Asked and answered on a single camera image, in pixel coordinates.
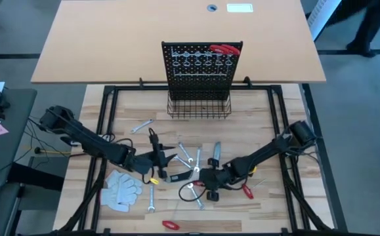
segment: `black metal frame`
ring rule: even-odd
[[[101,109],[100,114],[98,118],[98,125],[96,128],[96,132],[98,134],[102,134],[102,127],[104,125],[104,118],[106,113],[106,107],[108,103],[108,97],[112,94],[112,103],[110,108],[110,114],[108,118],[108,124],[106,129],[106,134],[111,134],[113,131],[113,125],[114,125],[114,118],[116,113],[116,105],[118,101],[118,94],[122,90],[168,90],[169,87],[167,85],[148,85],[147,83],[144,84],[142,80],[140,80],[139,85],[123,85],[123,86],[113,86],[108,85],[104,87],[104,94],[102,97],[102,103],[101,103]],[[281,111],[281,118],[283,120],[284,128],[286,128],[289,125],[289,121],[287,118],[287,113],[285,110],[285,103],[283,98],[283,92],[282,87],[280,85],[253,85],[248,77],[245,78],[245,80],[242,83],[234,83],[234,85],[231,86],[231,90],[265,90],[268,94],[268,101],[270,104],[270,112],[272,116],[272,123],[274,127],[274,133],[275,135],[279,135],[280,133],[280,127],[279,127],[279,117],[277,115],[276,110],[276,104],[274,101],[274,96],[276,95],[278,98],[278,105],[280,107]],[[302,222],[303,222],[303,229],[310,229],[310,224],[308,220],[308,215],[310,216],[310,219],[318,224],[322,223],[317,215],[313,213],[312,209],[309,207],[308,203],[302,199],[299,200],[299,198],[303,198],[303,190],[302,190],[302,184],[301,184],[301,178],[299,174],[299,169],[297,168],[297,164],[294,157],[286,157],[284,155],[279,156],[280,158],[280,168],[282,170],[282,178],[284,182],[284,189],[285,189],[285,197],[286,197],[286,203],[287,203],[287,209],[289,212],[289,221],[291,224],[292,231],[295,231],[298,229],[296,215],[295,215],[295,207],[293,205],[293,199],[292,199],[292,193],[293,195],[298,199],[299,204],[301,207],[301,216],[302,216]],[[292,182],[288,167],[286,165],[285,158],[290,158],[291,163],[291,171],[294,178],[294,182]],[[89,165],[89,172],[88,172],[88,178],[86,182],[86,188],[85,188],[85,195],[89,193],[89,190],[92,186],[93,182],[93,176],[95,174],[95,167],[96,167],[96,158],[91,159],[91,164]],[[102,160],[100,172],[103,172],[105,174],[106,172],[106,160]],[[96,231],[97,223],[98,223],[98,217],[99,217],[99,209],[100,209],[100,203],[99,203],[99,193],[96,194],[96,201],[94,205],[94,211],[93,211],[93,217],[91,222],[91,230]],[[85,220],[86,220],[86,212],[82,215],[81,219],[79,220],[79,227],[78,230],[84,230],[85,226]],[[282,233],[243,233],[244,235],[284,235],[285,229],[282,229]],[[125,235],[122,233],[111,233],[115,235]],[[136,233],[135,235],[155,235],[155,234],[146,234],[146,233]]]

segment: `combination wrench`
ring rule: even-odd
[[[201,148],[197,147],[197,159],[196,159],[196,165],[194,167],[194,171],[200,172],[200,154],[201,154]]]
[[[182,164],[184,164],[186,167],[188,167],[190,170],[192,170],[192,167],[190,166],[190,164],[188,164],[187,162],[185,162],[184,160],[182,160],[178,155],[175,155],[174,159],[180,161]]]
[[[137,126],[137,127],[134,127],[131,129],[131,134],[134,134],[135,132],[137,132],[139,129],[145,127],[146,125],[149,125],[150,123],[153,122],[153,119],[149,119],[148,121],[144,122],[143,124]]]
[[[185,154],[185,156],[187,157],[188,162],[192,162],[192,161],[194,161],[193,158],[191,158],[190,154],[188,154],[187,150],[185,150],[184,145],[182,144],[182,142],[179,142],[179,143],[178,143],[178,146],[179,146],[179,148],[181,148],[182,152],[183,152],[183,153]]]
[[[154,198],[154,185],[150,184],[150,206],[148,207],[148,212],[155,212],[155,206],[153,204],[153,198]]]
[[[198,195],[197,195],[197,193],[196,193],[196,190],[194,190],[194,188],[193,188],[193,187],[194,187],[194,184],[193,184],[193,183],[188,184],[187,187],[188,187],[189,189],[191,189],[191,192],[192,192],[192,194],[194,195],[194,198],[197,198]],[[200,199],[197,199],[196,201],[197,201],[197,204],[198,204],[198,208],[199,208],[200,210],[204,210],[204,205],[203,205],[203,203],[201,203]]]

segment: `wooden tabletop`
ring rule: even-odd
[[[298,85],[282,86],[289,122],[306,119]],[[87,87],[80,121],[91,130],[96,130],[103,88],[103,85]],[[265,91],[235,90],[231,92],[231,96],[232,114],[226,120],[172,120],[166,113],[167,91],[120,91],[114,133],[117,139],[131,138],[138,153],[150,151],[147,128],[141,129],[136,134],[129,134],[129,131],[142,121],[153,118],[155,121],[149,127],[159,134],[160,142],[164,145],[177,146],[181,141],[194,156],[196,148],[202,147],[201,167],[206,168],[207,158],[213,156],[214,143],[220,141],[222,142],[221,163],[224,163],[232,158],[252,153],[274,137]],[[166,152],[166,154],[172,153],[183,156],[179,148]],[[63,226],[79,206],[83,198],[89,161],[88,156],[70,159],[54,223],[55,229]],[[113,169],[123,172],[109,165],[107,175]],[[176,161],[171,161],[166,168],[169,174],[185,170],[186,167]],[[300,157],[299,171],[306,200],[317,215],[332,227],[331,213],[317,162],[310,157]],[[204,211],[198,210],[195,202],[186,203],[179,199],[178,188],[182,182],[175,184],[161,182],[156,186],[154,193],[156,211],[148,213],[150,192],[149,186],[144,186],[142,195],[138,197],[136,204],[130,207],[130,212],[116,212],[102,206],[98,232],[102,232],[105,227],[110,227],[111,232],[116,233],[170,231],[162,226],[162,220],[178,223],[184,232],[280,232],[282,227],[290,228],[277,157],[258,165],[258,171],[248,180],[247,185],[253,187],[261,180],[266,181],[252,189],[255,196],[253,200],[249,200],[242,191],[222,189],[219,191],[221,199],[217,203],[207,201],[205,196],[201,198],[205,205]],[[188,190],[183,193],[185,197],[190,198]],[[90,227],[93,203],[90,206],[86,228]],[[298,208],[296,215],[298,222],[301,222]]]
[[[235,81],[326,80],[300,0],[98,0],[61,2],[32,82],[166,81],[162,41],[243,41]]]

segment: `white glove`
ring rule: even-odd
[[[108,205],[113,210],[129,211],[129,205],[136,203],[137,195],[142,193],[142,182],[128,174],[113,170],[105,179],[108,189],[101,191],[101,205]]]

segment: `yellow tag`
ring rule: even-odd
[[[154,179],[154,178],[150,178],[150,181],[151,183],[155,184],[155,185],[158,185],[159,184],[159,181],[157,179]]]
[[[254,169],[249,174],[254,174],[255,171],[257,171],[257,166],[255,166]]]

